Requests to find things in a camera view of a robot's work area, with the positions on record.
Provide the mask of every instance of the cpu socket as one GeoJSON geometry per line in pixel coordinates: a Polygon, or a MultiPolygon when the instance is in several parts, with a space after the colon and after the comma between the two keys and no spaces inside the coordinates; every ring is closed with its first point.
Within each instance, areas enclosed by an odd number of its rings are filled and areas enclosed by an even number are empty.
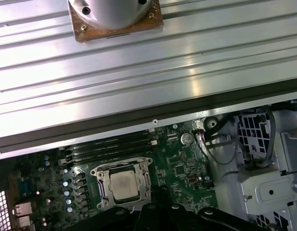
{"type": "Polygon", "coordinates": [[[113,206],[132,207],[150,201],[148,166],[152,158],[136,157],[100,165],[91,170],[97,177],[101,203],[98,209],[113,206]]]}

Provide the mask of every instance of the metal frame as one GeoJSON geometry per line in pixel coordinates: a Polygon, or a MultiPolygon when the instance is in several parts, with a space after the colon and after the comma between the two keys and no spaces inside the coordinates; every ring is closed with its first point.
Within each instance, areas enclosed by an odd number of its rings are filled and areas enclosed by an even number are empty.
{"type": "Polygon", "coordinates": [[[161,0],[162,30],[86,44],[66,1],[4,2],[0,138],[297,79],[297,0],[161,0]]]}
{"type": "Polygon", "coordinates": [[[6,147],[0,148],[0,159],[10,158],[18,155],[36,153],[44,150],[60,148],[60,147],[74,145],[74,144],[83,143],[87,141],[99,140],[99,139],[103,139],[111,136],[117,136],[117,135],[123,135],[123,134],[132,133],[136,131],[147,130],[150,128],[163,127],[166,125],[185,122],[193,119],[221,115],[229,112],[244,110],[244,109],[253,108],[253,107],[259,107],[259,106],[263,106],[271,103],[278,103],[278,102],[283,102],[283,101],[293,100],[293,99],[297,99],[297,92],[268,97],[260,100],[249,101],[245,103],[233,104],[230,106],[219,107],[211,110],[204,110],[204,111],[191,113],[191,114],[184,114],[180,116],[170,117],[167,119],[161,119],[161,120],[158,120],[157,124],[153,124],[151,120],[151,122],[147,122],[147,123],[140,123],[134,126],[127,125],[126,127],[119,128],[119,129],[109,129],[108,131],[105,131],[105,132],[100,132],[100,133],[96,133],[88,136],[78,136],[72,139],[63,139],[62,141],[57,141],[58,137],[55,137],[53,142],[48,142],[48,143],[44,143],[45,141],[43,141],[41,144],[40,141],[35,141],[35,142],[26,142],[22,145],[6,146],[6,147]]]}

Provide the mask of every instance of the motherboard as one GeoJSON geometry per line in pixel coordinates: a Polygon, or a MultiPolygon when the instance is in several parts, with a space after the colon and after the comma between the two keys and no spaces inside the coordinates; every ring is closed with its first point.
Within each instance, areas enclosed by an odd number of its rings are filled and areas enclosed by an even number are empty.
{"type": "Polygon", "coordinates": [[[60,231],[113,206],[150,202],[166,185],[195,213],[217,207],[209,163],[194,122],[62,147],[17,158],[10,176],[17,227],[60,231]]]}

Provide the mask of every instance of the green circuit board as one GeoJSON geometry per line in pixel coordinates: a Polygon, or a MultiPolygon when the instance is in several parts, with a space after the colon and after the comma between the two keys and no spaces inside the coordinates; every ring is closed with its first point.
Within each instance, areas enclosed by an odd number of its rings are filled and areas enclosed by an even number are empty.
{"type": "Polygon", "coordinates": [[[97,178],[90,175],[91,169],[142,156],[153,159],[148,168],[151,184],[166,185],[174,203],[188,204],[196,213],[203,207],[217,207],[215,192],[209,189],[212,181],[207,160],[201,158],[195,143],[181,142],[182,135],[192,132],[192,122],[186,122],[19,157],[20,201],[41,190],[40,203],[36,203],[40,205],[30,215],[36,230],[63,230],[101,212],[97,208],[101,202],[97,178]],[[69,185],[64,187],[62,182],[67,180],[69,185]],[[86,194],[85,200],[79,198],[79,186],[86,194]],[[69,196],[63,193],[66,188],[72,188],[69,196]],[[71,205],[66,204],[68,198],[73,199],[71,205]],[[72,212],[67,211],[68,207],[73,208],[72,212]],[[44,226],[40,219],[47,216],[52,223],[44,226]]]}

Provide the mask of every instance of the vent grille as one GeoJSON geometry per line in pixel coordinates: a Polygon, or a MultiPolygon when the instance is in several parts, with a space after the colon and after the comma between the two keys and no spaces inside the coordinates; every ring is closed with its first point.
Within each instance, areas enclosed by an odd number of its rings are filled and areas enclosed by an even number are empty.
{"type": "Polygon", "coordinates": [[[265,215],[255,216],[255,220],[258,226],[265,228],[268,224],[275,224],[281,227],[283,231],[293,231],[289,224],[289,211],[281,210],[276,212],[271,212],[265,215]]]}
{"type": "Polygon", "coordinates": [[[0,231],[7,231],[11,229],[11,223],[8,212],[8,205],[6,202],[5,192],[0,192],[0,231]]]}
{"type": "Polygon", "coordinates": [[[253,114],[239,116],[239,140],[245,146],[247,158],[264,157],[269,144],[270,123],[267,115],[253,114]]]}

